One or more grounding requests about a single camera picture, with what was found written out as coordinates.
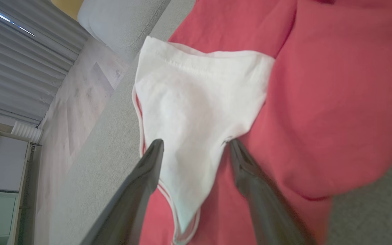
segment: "wooden floor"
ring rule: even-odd
[[[108,47],[90,37],[59,88],[39,128],[34,244],[47,245],[50,214],[67,171],[128,69]]]

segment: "white radiator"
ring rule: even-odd
[[[24,124],[23,122],[16,121],[14,123],[12,134],[29,138],[33,143],[39,143],[42,138],[42,130],[36,129],[30,124]]]

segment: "cabinet door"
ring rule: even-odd
[[[28,142],[0,136],[0,156],[25,159]]]
[[[0,191],[19,192],[25,159],[0,155]]]
[[[0,197],[0,235],[9,235],[15,197]]]

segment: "gray couch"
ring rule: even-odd
[[[94,8],[95,4],[104,3],[104,0],[85,1],[92,5],[83,5],[82,8]],[[110,41],[107,36],[119,28],[129,27],[120,27],[121,23],[116,23],[116,26],[104,30],[99,22],[94,23],[104,21],[103,18],[111,21],[112,15],[87,15],[81,17],[83,20],[78,16],[80,23],[87,28],[90,26],[88,31],[98,40],[123,58],[128,60],[134,56],[135,59],[61,187],[51,216],[50,245],[79,244],[139,160],[138,122],[131,100],[138,61],[136,55],[143,44],[143,36],[149,32],[153,37],[167,40],[191,11],[195,0],[167,2],[164,0],[161,2],[163,5],[157,4],[150,9],[157,9],[151,21],[144,22],[151,26],[138,26],[143,29],[139,30],[140,35],[131,38],[122,36],[121,43],[119,39]],[[336,197],[329,226],[328,244],[392,244],[392,168],[376,183]]]

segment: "stitched seam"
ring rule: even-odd
[[[157,57],[157,58],[161,58],[164,62],[168,63],[171,66],[174,66],[174,67],[176,67],[176,68],[178,68],[180,70],[183,70],[183,71],[186,71],[186,72],[189,72],[189,73],[193,73],[193,74],[197,74],[197,75],[201,75],[201,76],[230,77],[230,76],[243,76],[243,75],[245,75],[245,73],[243,73],[243,72],[241,72],[241,73],[238,73],[238,72],[228,72],[228,73],[222,72],[222,73],[220,73],[220,72],[213,72],[213,71],[208,70],[208,69],[202,69],[202,68],[194,67],[194,66],[188,66],[188,65],[184,66],[184,65],[181,65],[179,62],[176,62],[176,61],[173,61],[171,59],[168,59],[168,58],[164,57],[158,51],[154,51],[154,53],[157,56],[152,55],[152,53],[146,53],[146,55],[154,56],[154,57]]]
[[[152,23],[152,20],[155,19],[155,18],[158,16],[158,14],[159,14],[158,12],[159,12],[159,10],[161,9],[161,6],[163,6],[163,4],[165,3],[165,1],[170,1],[170,0],[163,0],[163,1],[161,2],[161,4],[160,4],[160,6],[158,7],[157,11],[155,11],[154,16],[152,16],[151,20],[149,20],[148,24],[145,26],[145,28],[143,29],[142,33],[140,33],[140,35],[138,36],[138,38],[137,38],[131,45],[129,45],[129,46],[124,46],[124,48],[129,48],[129,47],[133,46],[135,43],[137,43],[137,42],[140,40],[140,38],[141,38],[142,36],[145,36],[144,34],[146,34],[146,30],[148,29],[148,27],[149,27],[150,24]]]

